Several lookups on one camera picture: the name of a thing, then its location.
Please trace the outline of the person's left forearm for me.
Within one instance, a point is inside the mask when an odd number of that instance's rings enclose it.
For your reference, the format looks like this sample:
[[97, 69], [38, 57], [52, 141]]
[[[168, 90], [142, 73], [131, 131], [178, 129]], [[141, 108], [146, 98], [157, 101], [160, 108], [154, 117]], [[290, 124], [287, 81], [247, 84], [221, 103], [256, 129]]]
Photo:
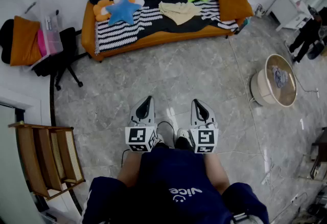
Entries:
[[118, 174], [118, 180], [128, 188], [134, 187], [138, 180], [142, 153], [129, 152]]

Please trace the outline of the blue star pillow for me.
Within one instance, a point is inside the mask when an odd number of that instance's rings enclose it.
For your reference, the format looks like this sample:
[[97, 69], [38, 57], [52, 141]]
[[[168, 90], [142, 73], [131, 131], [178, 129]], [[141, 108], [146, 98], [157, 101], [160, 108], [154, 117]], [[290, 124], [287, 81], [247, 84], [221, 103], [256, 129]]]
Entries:
[[106, 11], [111, 14], [108, 24], [111, 26], [117, 22], [123, 21], [130, 25], [133, 25], [133, 14], [141, 7], [141, 5], [131, 3], [129, 2], [129, 0], [120, 0], [116, 4], [106, 6]]

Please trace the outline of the orange sofa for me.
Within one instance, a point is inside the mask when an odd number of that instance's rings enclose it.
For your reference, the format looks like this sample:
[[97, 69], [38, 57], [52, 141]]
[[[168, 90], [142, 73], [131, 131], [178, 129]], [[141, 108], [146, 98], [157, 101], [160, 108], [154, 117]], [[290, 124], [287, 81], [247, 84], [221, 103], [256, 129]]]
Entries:
[[236, 34], [248, 0], [88, 0], [81, 43], [95, 60], [158, 44]]

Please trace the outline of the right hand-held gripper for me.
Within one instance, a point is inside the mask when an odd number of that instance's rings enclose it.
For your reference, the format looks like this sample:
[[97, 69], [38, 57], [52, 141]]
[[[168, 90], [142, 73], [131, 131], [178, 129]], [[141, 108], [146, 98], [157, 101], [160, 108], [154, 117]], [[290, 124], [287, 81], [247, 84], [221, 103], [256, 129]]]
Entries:
[[199, 99], [192, 101], [191, 124], [198, 127], [191, 128], [189, 132], [195, 153], [214, 153], [219, 135], [215, 121], [215, 113], [209, 105]]

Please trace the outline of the large orange cushion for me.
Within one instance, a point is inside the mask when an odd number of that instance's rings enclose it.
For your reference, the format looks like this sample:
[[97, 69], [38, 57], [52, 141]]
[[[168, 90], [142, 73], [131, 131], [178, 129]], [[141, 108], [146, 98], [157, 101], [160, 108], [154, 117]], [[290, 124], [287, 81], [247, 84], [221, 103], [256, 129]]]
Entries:
[[254, 16], [248, 0], [218, 0], [220, 20], [230, 21]]

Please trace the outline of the flat orange cushion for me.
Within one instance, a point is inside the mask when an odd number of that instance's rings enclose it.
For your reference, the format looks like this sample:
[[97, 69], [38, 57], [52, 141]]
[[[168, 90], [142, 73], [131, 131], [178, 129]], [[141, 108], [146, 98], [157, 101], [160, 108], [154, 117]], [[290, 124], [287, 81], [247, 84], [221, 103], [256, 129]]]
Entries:
[[11, 66], [33, 65], [42, 58], [37, 40], [39, 29], [38, 21], [14, 17]]

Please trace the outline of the black office chair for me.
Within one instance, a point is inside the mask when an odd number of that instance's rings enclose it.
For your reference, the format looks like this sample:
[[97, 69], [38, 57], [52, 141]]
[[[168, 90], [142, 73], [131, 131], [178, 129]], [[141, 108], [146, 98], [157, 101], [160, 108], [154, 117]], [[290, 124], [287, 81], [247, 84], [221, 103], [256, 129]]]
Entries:
[[[0, 47], [2, 47], [1, 60], [5, 64], [10, 63], [11, 46], [13, 38], [14, 20], [9, 19], [5, 21], [3, 26], [0, 28]], [[81, 34], [81, 31], [76, 31], [74, 28], [67, 28], [60, 32], [60, 39], [63, 45], [63, 51], [49, 56], [43, 61], [36, 64], [32, 70], [37, 76], [56, 76], [55, 88], [59, 91], [61, 87], [59, 82], [65, 70], [68, 70], [72, 77], [75, 79], [79, 87], [83, 86], [83, 83], [77, 78], [73, 71], [71, 64], [76, 60], [89, 55], [83, 53], [77, 55], [77, 40], [76, 36]]]

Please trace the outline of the person's right white shoe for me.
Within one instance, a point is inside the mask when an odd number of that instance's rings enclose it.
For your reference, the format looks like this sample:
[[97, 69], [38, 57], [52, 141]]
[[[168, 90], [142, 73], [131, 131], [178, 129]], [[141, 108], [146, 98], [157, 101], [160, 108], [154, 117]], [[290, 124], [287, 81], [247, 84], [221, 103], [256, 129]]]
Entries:
[[188, 141], [190, 141], [190, 133], [189, 133], [189, 131], [187, 129], [184, 129], [184, 128], [178, 129], [177, 139], [179, 140], [180, 138], [185, 138]]

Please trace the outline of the grey blue cloth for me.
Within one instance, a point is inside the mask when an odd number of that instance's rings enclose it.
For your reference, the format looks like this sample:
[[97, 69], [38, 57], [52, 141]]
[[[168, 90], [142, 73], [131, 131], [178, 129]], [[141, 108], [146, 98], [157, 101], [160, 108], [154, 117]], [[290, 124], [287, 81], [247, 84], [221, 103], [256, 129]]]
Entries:
[[286, 85], [288, 82], [288, 73], [287, 71], [284, 71], [277, 66], [272, 67], [273, 77], [275, 84], [278, 88], [282, 88]]

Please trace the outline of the clear plastic storage box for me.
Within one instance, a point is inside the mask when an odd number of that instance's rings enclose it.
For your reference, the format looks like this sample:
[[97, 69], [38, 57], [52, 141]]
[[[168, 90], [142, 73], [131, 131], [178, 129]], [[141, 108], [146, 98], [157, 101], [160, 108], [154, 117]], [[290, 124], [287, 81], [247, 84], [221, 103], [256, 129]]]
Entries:
[[22, 67], [24, 72], [30, 71], [40, 62], [63, 51], [60, 39], [60, 25], [58, 24], [59, 6], [47, 1], [33, 2], [22, 14], [22, 17], [31, 21], [38, 21], [43, 40], [40, 42], [45, 54], [32, 65]]

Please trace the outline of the white cabinet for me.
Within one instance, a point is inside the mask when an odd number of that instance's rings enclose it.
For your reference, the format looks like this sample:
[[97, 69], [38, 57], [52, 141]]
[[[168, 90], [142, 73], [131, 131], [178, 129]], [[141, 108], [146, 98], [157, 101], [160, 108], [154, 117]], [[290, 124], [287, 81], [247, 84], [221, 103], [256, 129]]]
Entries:
[[275, 28], [277, 32], [281, 29], [298, 30], [313, 19], [308, 6], [302, 0], [275, 0], [267, 9], [266, 15], [273, 13], [279, 25]]

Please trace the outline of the cream cloth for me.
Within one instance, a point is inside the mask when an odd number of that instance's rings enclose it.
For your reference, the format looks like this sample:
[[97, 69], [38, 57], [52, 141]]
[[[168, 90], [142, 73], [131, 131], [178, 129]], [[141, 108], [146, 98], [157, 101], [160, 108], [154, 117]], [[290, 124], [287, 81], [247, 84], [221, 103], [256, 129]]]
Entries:
[[173, 20], [176, 25], [184, 24], [194, 16], [200, 15], [201, 12], [201, 7], [190, 2], [175, 4], [160, 2], [158, 7], [161, 14]]

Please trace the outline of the person's navy shirt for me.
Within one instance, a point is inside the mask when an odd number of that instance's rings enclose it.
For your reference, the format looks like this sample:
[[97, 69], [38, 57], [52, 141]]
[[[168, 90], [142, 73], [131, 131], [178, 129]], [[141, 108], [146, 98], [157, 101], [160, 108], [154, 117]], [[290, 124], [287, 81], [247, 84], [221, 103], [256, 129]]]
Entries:
[[248, 184], [230, 184], [223, 194], [213, 187], [203, 156], [153, 148], [142, 155], [134, 187], [94, 178], [80, 224], [269, 224]]

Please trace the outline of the person's right forearm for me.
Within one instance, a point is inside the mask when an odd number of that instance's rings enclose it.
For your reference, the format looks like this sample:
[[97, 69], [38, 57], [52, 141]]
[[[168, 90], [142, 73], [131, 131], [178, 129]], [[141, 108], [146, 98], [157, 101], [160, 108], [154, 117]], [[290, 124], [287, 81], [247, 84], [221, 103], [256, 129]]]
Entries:
[[203, 156], [206, 175], [213, 187], [220, 193], [230, 186], [229, 178], [224, 170], [218, 154], [208, 153]]

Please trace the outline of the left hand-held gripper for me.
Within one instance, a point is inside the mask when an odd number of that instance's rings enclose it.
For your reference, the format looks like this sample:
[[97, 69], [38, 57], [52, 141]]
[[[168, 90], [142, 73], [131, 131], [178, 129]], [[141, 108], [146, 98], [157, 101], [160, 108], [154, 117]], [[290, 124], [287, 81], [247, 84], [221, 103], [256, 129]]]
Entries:
[[154, 99], [152, 96], [144, 97], [131, 109], [130, 122], [125, 127], [125, 142], [131, 151], [151, 152], [157, 138], [154, 120]]

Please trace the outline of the round cream coffee table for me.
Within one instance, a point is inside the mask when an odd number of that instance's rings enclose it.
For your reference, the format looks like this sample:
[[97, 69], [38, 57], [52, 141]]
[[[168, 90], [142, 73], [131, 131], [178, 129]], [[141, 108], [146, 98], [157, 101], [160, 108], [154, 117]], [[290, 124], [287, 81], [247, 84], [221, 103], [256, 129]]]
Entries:
[[281, 55], [271, 54], [263, 68], [252, 76], [250, 91], [262, 106], [292, 106], [297, 96], [297, 84], [288, 61]]

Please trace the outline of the person's black trousers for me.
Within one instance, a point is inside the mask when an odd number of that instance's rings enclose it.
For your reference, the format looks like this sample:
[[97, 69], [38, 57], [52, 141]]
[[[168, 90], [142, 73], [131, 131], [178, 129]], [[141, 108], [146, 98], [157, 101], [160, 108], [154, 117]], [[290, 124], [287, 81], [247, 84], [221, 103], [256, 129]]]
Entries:
[[[166, 149], [171, 149], [168, 145], [166, 144], [158, 144], [154, 146], [155, 148], [166, 148]], [[192, 145], [189, 143], [189, 141], [185, 138], [180, 138], [179, 140], [177, 139], [175, 143], [175, 149], [180, 149], [180, 150], [188, 150], [191, 152], [194, 152], [194, 148]]]

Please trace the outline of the orange flower pillow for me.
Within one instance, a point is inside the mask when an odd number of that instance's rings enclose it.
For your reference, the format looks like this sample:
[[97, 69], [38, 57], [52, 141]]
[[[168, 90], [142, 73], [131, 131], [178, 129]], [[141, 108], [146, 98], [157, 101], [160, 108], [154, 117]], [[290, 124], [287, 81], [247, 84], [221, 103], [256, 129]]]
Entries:
[[101, 22], [110, 19], [111, 14], [106, 10], [107, 6], [113, 5], [114, 2], [110, 0], [100, 0], [93, 7], [93, 12], [96, 17], [96, 21]]

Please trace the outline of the wooden rattan rack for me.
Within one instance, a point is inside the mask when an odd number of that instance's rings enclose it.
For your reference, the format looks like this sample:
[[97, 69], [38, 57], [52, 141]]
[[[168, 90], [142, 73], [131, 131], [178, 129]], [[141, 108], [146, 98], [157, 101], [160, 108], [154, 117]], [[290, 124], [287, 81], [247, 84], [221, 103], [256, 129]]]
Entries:
[[17, 130], [22, 162], [34, 194], [51, 200], [85, 182], [73, 127], [23, 121], [8, 127]]

